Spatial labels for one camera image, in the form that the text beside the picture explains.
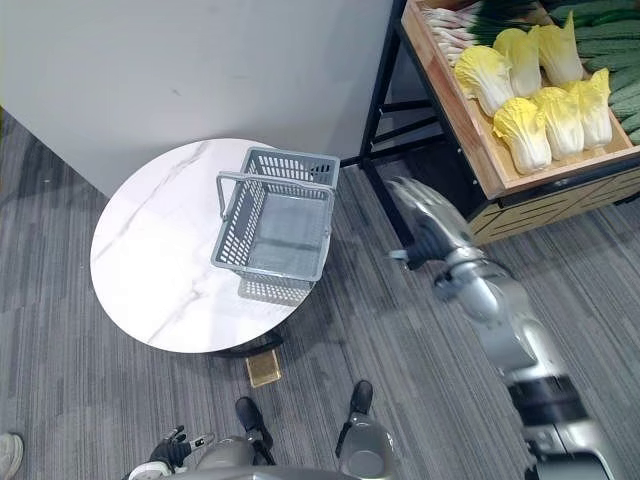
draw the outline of gray shopping basket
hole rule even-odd
[[[337,157],[250,148],[241,172],[220,172],[211,263],[242,277],[241,296],[297,305],[320,279],[339,167]],[[223,179],[237,182],[226,212]]]

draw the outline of black boot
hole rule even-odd
[[[355,387],[353,387],[351,401],[349,402],[349,417],[342,426],[340,436],[338,437],[338,445],[336,446],[336,457],[340,458],[342,444],[344,443],[344,439],[347,436],[347,432],[351,428],[351,415],[353,415],[354,413],[368,415],[372,401],[373,386],[367,380],[360,380],[358,383],[356,383]]]
[[[275,465],[275,461],[271,456],[271,447],[273,447],[273,437],[264,425],[262,413],[253,400],[249,397],[239,398],[236,402],[236,415],[238,420],[249,435],[260,433],[262,439],[255,440],[251,443],[257,454],[261,455],[268,465]]]

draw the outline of white marble tabletop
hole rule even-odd
[[[221,225],[216,176],[239,171],[253,146],[268,147],[219,139],[176,148],[109,201],[93,237],[91,277],[104,310],[135,339],[174,352],[223,350],[295,310],[239,297],[240,277],[210,263]],[[225,186],[228,203],[233,184]]]

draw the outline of table leg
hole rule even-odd
[[[282,345],[282,337],[274,330],[269,330],[264,335],[250,340],[242,345],[211,352],[211,355],[221,358],[247,358],[260,355]]]

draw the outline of small wooden block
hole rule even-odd
[[[258,388],[282,378],[275,350],[254,357],[245,358],[249,380],[253,388]]]

